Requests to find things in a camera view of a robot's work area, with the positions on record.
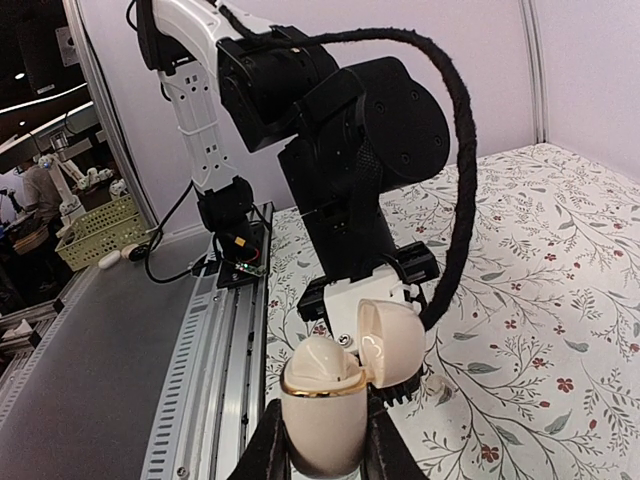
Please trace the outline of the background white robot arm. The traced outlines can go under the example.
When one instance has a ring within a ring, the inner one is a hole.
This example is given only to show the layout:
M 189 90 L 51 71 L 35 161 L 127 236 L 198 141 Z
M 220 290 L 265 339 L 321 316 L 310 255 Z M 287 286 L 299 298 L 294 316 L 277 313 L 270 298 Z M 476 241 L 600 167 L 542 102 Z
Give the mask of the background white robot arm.
M 68 229 L 72 223 L 86 213 L 79 197 L 72 192 L 66 178 L 78 182 L 82 174 L 77 167 L 72 167 L 72 161 L 66 160 L 58 153 L 41 155 L 37 160 L 40 168 L 46 170 L 51 177 L 62 202 L 59 206 L 63 229 Z

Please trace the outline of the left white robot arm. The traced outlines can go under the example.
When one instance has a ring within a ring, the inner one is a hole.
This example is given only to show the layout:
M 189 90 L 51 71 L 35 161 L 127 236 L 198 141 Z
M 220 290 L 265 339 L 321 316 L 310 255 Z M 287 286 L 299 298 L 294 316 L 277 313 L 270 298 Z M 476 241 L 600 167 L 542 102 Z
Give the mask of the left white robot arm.
M 448 285 L 421 241 L 397 246 L 379 198 L 435 177 L 449 155 L 445 116 L 403 63 L 342 67 L 325 44 L 219 1 L 136 1 L 139 48 L 174 107 L 192 163 L 190 190 L 226 264 L 255 266 L 250 183 L 218 134 L 217 106 L 250 152 L 276 142 L 280 167 L 323 274 L 305 289 L 304 321 L 347 325 L 364 298 L 444 311 L 422 284 Z

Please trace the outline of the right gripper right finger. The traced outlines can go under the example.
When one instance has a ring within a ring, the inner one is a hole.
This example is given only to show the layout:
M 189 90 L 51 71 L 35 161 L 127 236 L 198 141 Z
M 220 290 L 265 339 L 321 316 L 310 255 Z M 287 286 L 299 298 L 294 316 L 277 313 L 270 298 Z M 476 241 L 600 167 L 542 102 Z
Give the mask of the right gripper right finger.
M 369 480 L 424 480 L 383 402 L 367 397 L 367 430 L 362 461 L 362 478 Z

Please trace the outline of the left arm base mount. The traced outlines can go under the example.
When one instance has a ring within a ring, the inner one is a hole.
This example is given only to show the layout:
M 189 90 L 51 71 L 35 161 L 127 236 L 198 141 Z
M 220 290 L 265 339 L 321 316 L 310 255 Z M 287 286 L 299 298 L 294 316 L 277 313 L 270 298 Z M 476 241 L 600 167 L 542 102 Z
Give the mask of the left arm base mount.
M 273 205 L 253 205 L 232 230 L 215 233 L 207 253 L 189 266 L 193 277 L 215 276 L 218 289 L 257 283 L 266 276 Z

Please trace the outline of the white earbud charging case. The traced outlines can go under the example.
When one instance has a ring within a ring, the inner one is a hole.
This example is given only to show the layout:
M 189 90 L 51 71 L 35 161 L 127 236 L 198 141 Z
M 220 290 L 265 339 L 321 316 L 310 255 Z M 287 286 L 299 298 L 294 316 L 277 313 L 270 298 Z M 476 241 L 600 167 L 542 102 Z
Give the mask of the white earbud charging case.
M 347 476 L 364 456 L 370 385 L 358 357 L 351 355 L 360 373 L 337 384 L 291 384 L 288 373 L 292 357 L 281 372 L 282 416 L 291 461 L 308 478 Z

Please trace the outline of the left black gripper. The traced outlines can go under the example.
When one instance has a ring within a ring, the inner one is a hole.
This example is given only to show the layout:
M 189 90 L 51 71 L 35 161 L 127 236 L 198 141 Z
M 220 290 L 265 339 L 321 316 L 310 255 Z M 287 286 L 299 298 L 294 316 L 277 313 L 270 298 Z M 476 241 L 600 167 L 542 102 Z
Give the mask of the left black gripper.
M 379 265 L 360 280 L 323 276 L 311 281 L 297 305 L 303 321 L 354 323 L 361 300 L 410 303 L 419 297 L 423 283 L 440 275 L 435 256 L 422 242 L 402 247 L 376 262 Z

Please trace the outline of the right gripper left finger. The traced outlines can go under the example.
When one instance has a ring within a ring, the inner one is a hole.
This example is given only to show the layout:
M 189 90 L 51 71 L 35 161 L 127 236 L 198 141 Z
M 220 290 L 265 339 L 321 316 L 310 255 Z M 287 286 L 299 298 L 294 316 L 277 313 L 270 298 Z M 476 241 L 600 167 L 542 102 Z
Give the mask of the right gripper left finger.
M 291 478 L 286 429 L 279 399 L 269 402 L 244 453 L 228 480 Z

